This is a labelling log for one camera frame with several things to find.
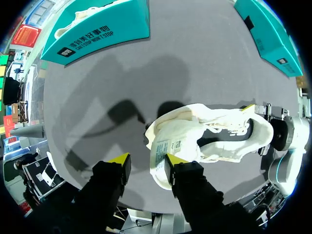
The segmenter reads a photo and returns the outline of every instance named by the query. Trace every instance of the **person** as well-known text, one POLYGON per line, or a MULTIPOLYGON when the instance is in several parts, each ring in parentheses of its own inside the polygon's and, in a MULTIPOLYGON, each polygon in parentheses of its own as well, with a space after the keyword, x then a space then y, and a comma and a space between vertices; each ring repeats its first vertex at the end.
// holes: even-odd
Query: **person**
POLYGON ((13 166, 15 170, 23 170, 23 165, 27 165, 29 163, 35 162, 36 157, 39 155, 40 151, 36 148, 36 152, 34 154, 25 154, 25 159, 16 161, 13 166))
POLYGON ((18 73, 23 73, 24 70, 21 70, 20 68, 14 69, 14 73, 18 74, 18 73))
POLYGON ((38 148, 36 148, 36 152, 34 154, 25 154, 24 155, 25 159, 18 160, 14 163, 15 170, 19 170, 19 174, 23 178, 23 180, 24 180, 23 183, 26 186, 26 190, 23 193, 23 197, 32 209, 35 209, 35 207, 37 207, 40 204, 40 202, 37 200, 37 198, 31 192, 32 191, 31 184, 28 183, 27 176, 25 175, 25 173, 23 171, 23 165, 27 165, 27 164, 30 164, 32 162, 35 162, 36 157, 38 155, 40 155, 40 150, 38 148))

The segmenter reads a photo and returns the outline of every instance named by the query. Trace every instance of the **cable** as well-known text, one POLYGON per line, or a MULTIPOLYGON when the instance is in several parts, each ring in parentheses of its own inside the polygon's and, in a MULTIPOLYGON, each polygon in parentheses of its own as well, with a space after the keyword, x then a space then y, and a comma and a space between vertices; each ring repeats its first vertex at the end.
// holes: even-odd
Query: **cable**
POLYGON ((147 226, 147 225, 150 225, 150 224, 152 224, 152 223, 148 223, 148 224, 145 224, 145 225, 139 225, 139 226, 135 226, 135 227, 131 227, 131 228, 126 228, 124 230, 120 230, 120 232, 118 234, 121 234, 123 231, 128 230, 128 229, 144 227, 144 226, 147 226))
POLYGON ((121 219, 121 220, 123 220, 124 222, 126 221, 126 220, 124 220, 122 217, 119 217, 118 215, 113 215, 114 217, 116 217, 116 218, 119 218, 119 219, 121 219))
POLYGON ((119 210, 119 212, 121 213, 121 215, 124 217, 124 218, 126 218, 124 215, 123 215, 123 213, 120 211, 120 209, 118 208, 118 206, 116 206, 117 207, 117 209, 119 210))

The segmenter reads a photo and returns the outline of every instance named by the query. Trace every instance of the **red sign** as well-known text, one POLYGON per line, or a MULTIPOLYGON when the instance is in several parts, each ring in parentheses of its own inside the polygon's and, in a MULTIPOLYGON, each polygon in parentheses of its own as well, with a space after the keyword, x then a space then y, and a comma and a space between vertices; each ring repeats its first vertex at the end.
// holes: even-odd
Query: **red sign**
POLYGON ((15 142, 15 141, 17 141, 18 139, 16 138, 16 136, 15 137, 12 137, 12 138, 10 138, 10 139, 8 139, 8 143, 10 144, 10 143, 13 143, 13 142, 15 142))
POLYGON ((41 29, 39 28, 22 24, 15 33, 11 44, 33 48, 39 37, 40 32, 41 29))
POLYGON ((14 122, 12 116, 3 116, 3 124, 5 129, 5 137, 11 136, 10 131, 14 129, 14 122))
POLYGON ((24 215, 27 214, 27 212, 29 212, 31 210, 31 207, 30 207, 30 205, 28 204, 27 201, 25 201, 22 204, 20 204, 19 207, 23 211, 24 215))

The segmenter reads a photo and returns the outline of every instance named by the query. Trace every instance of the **white sneaker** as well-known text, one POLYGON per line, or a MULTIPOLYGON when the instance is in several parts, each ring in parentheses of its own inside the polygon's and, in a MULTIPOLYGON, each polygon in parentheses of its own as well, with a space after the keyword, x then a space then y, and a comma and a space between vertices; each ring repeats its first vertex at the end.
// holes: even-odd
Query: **white sneaker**
POLYGON ((205 163, 218 160, 240 162, 245 154, 271 142, 273 127, 254 113, 254 105, 243 110, 212 110, 203 104, 192 104, 159 117, 146 130, 145 136, 149 140, 146 147, 151 150, 150 173, 160 187, 170 190, 164 172, 164 159, 159 155, 171 153, 186 161, 205 163), (253 132, 249 139, 213 142, 201 148, 197 145, 197 140, 206 129, 213 133, 226 129, 232 136, 245 135, 249 128, 249 119, 253 121, 253 132))
POLYGON ((55 39, 59 39, 65 32, 67 32, 69 29, 74 27, 75 25, 79 24, 89 16, 94 15, 95 13, 101 11, 104 7, 90 7, 89 9, 85 11, 77 11, 75 12, 75 19, 74 21, 67 25, 65 28, 60 28, 54 33, 55 39))
POLYGON ((203 153, 200 161, 209 162, 213 158, 222 161, 240 162, 244 155, 270 144, 273 138, 273 127, 263 117, 255 113, 229 112, 227 116, 213 119, 207 124, 208 129, 212 132, 227 129, 234 135, 244 135, 249 127, 247 123, 249 119, 253 121, 253 132, 247 140, 217 141, 204 145, 200 148, 203 153))

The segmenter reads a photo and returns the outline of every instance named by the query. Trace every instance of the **green panel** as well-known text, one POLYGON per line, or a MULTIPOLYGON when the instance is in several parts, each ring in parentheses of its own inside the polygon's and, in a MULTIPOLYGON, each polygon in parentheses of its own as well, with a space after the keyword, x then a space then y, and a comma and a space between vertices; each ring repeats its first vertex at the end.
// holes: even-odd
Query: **green panel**
POLYGON ((1 55, 0 56, 0 65, 6 65, 8 62, 9 56, 8 55, 1 55))

